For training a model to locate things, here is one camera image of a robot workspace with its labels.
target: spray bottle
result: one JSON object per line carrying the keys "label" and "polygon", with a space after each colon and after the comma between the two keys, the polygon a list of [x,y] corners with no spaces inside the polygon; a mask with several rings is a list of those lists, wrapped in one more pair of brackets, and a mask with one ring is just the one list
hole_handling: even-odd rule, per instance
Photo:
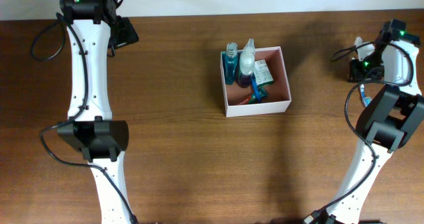
{"label": "spray bottle", "polygon": [[251,38],[240,55],[240,65],[237,76],[237,83],[240,87],[246,88],[252,83],[255,52],[253,38]]}

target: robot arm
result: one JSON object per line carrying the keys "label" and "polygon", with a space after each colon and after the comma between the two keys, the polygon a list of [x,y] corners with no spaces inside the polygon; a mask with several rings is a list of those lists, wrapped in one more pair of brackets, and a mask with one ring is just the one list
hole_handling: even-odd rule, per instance
{"label": "robot arm", "polygon": [[[99,170],[92,168],[101,208],[102,224],[135,223],[129,211],[124,177],[124,155],[129,142],[125,121],[113,121],[107,96],[107,51],[138,41],[127,18],[116,16],[116,0],[60,0],[67,23],[75,30],[85,51],[88,77],[86,109],[72,123],[58,129],[59,136],[83,158],[106,170],[122,197]],[[85,78],[80,48],[70,35],[72,48],[72,97],[68,118],[80,110]]]}
{"label": "robot arm", "polygon": [[[401,30],[396,29],[399,25],[402,27]],[[369,143],[372,143],[371,147],[374,149],[377,159],[373,159],[369,147],[359,139],[350,168],[333,200],[339,199],[356,187],[370,171],[373,162],[375,162],[374,169],[367,179],[349,196],[330,205],[322,213],[312,213],[305,219],[304,223],[358,223],[362,205],[378,172],[393,152],[406,144],[424,119],[424,99],[421,97],[415,72],[419,39],[410,34],[405,34],[404,27],[405,25],[402,22],[396,20],[386,23],[377,38],[377,47],[374,48],[372,44],[369,44],[358,49],[358,60],[350,64],[351,72],[365,71],[366,73],[384,65],[384,80],[386,82],[396,84],[408,82],[411,79],[409,77],[410,68],[404,54],[392,46],[382,46],[378,43],[378,41],[391,42],[409,54],[413,62],[414,73],[410,85],[403,87],[385,85],[362,112],[355,130]],[[405,36],[406,39],[393,35],[396,32],[400,36],[407,35]],[[355,45],[360,46],[362,44],[362,39],[356,38]],[[393,108],[400,109],[400,113],[405,118],[401,120],[390,116],[390,111]]]}

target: cardboard box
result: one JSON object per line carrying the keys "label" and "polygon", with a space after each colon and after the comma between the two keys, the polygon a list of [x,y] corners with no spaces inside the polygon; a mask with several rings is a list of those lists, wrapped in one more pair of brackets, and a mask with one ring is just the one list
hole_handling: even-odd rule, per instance
{"label": "cardboard box", "polygon": [[234,82],[233,85],[225,84],[224,77],[224,55],[221,53],[221,80],[223,83],[225,113],[227,117],[238,117],[243,115],[259,115],[269,113],[279,113],[286,111],[292,96],[290,95],[289,81],[287,79],[286,68],[284,67],[283,54],[280,47],[273,48],[257,48],[255,61],[264,59],[274,83],[267,85],[264,89],[269,93],[262,103],[251,105],[236,105],[241,102],[247,95],[253,93],[252,86],[241,88]]}

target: wood grain surface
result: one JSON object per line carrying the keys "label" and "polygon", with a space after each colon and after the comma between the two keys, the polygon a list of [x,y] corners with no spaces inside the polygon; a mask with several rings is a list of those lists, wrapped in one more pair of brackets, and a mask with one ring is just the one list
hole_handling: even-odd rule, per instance
{"label": "wood grain surface", "polygon": [[[392,18],[424,38],[424,10],[132,18],[140,42],[108,58],[108,91],[114,119],[129,124],[125,178],[138,220],[293,223],[325,205],[356,148],[343,115],[350,58],[329,57],[357,36],[374,40]],[[101,220],[90,170],[56,163],[38,140],[41,128],[66,118],[71,99],[69,44],[48,62],[29,55],[50,23],[0,22],[0,223]],[[59,37],[53,30],[36,51],[54,53]],[[285,113],[228,119],[219,52],[249,38],[282,47],[293,101]],[[423,59],[421,51],[421,89]],[[355,93],[352,122],[361,111]],[[422,223],[423,131],[382,169],[361,219]],[[46,140],[63,159],[83,162],[55,132]]]}

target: small white package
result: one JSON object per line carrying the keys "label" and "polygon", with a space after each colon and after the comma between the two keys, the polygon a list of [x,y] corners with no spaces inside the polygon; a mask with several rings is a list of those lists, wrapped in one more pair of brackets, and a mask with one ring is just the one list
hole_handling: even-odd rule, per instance
{"label": "small white package", "polygon": [[255,61],[253,74],[258,87],[274,83],[274,79],[272,79],[271,72],[265,60]]}

